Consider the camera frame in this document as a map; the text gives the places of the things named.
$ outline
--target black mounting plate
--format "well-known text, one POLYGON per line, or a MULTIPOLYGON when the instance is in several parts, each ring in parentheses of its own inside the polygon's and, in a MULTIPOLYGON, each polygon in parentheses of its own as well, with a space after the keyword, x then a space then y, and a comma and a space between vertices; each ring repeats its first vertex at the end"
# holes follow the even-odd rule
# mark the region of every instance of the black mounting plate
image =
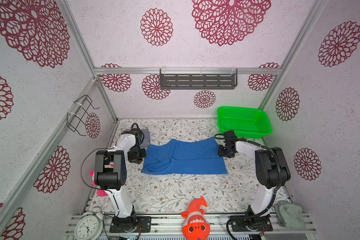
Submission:
MULTIPOLYGON (((151 219, 152 217, 136 217, 136 222, 139 223, 141 225, 141 232, 150 232, 151 231, 151 219)), ((137 226, 137 228, 135 228, 134 231, 132 231, 133 233, 138 233, 140 231, 139 226, 137 226)), ((110 233, 126 233, 124 231, 124 229, 117 227, 115 224, 112 226, 110 226, 109 229, 110 233)))
POLYGON ((269 220, 270 215, 263 217, 252 218, 250 220, 235 220, 231 222, 232 230, 234 232, 251 232, 253 231, 273 231, 271 221, 269 220))

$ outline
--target pink plush toy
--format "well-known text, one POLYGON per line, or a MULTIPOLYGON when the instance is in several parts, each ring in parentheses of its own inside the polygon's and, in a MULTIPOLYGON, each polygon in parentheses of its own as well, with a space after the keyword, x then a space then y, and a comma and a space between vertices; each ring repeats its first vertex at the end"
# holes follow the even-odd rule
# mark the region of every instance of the pink plush toy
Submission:
MULTIPOLYGON (((106 165, 105 167, 113 168, 113 164, 106 165)), ((95 184, 94 174, 95 174, 95 171, 91 171, 91 172, 89 173, 89 175, 92 177, 92 184, 96 187, 97 185, 95 184)), ((97 190, 97 195, 98 195, 99 197, 106 197, 106 196, 108 196, 107 193, 106 193, 106 191, 101 190, 101 189, 97 190)))

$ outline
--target green basket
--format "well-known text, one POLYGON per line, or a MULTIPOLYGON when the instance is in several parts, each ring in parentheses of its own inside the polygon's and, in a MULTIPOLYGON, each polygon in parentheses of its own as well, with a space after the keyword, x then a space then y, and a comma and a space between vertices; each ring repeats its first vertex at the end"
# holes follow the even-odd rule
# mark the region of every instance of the green basket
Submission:
POLYGON ((233 130, 237 137, 259 139, 272 133, 267 114, 254 108, 220 107, 217 126, 220 133, 233 130))

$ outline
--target blue t-shirt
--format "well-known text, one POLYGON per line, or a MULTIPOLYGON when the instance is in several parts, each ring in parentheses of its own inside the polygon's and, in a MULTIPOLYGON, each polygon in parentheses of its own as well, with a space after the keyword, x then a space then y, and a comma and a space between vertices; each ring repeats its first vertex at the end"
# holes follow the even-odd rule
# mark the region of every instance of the blue t-shirt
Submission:
POLYGON ((217 149, 213 137, 198 142, 171 139, 162 146, 151 145, 141 172, 151 175, 228 174, 217 149))

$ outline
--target metal base plate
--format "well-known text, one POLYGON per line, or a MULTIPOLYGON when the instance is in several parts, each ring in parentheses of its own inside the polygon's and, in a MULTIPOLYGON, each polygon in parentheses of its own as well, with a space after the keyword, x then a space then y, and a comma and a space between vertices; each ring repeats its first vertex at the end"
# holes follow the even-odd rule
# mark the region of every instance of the metal base plate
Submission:
POLYGON ((233 221, 231 223, 232 230, 234 232, 253 232, 253 231, 271 232, 271 231, 273 231, 272 224, 269 220, 269 214, 266 216, 263 216, 263 217, 258 217, 257 220, 258 220, 258 222, 256 222, 256 223, 252 222, 252 224, 253 224, 252 226, 247 225, 247 224, 249 224, 248 221, 243 221, 243 220, 233 221))
MULTIPOLYGON (((151 231, 151 219, 152 217, 136 217, 137 223, 141 225, 141 232, 150 232, 151 231)), ((133 233, 138 233, 140 231, 139 226, 132 231, 133 233)), ((116 225, 111 225, 109 229, 110 233, 126 233, 124 229, 117 227, 116 225)))

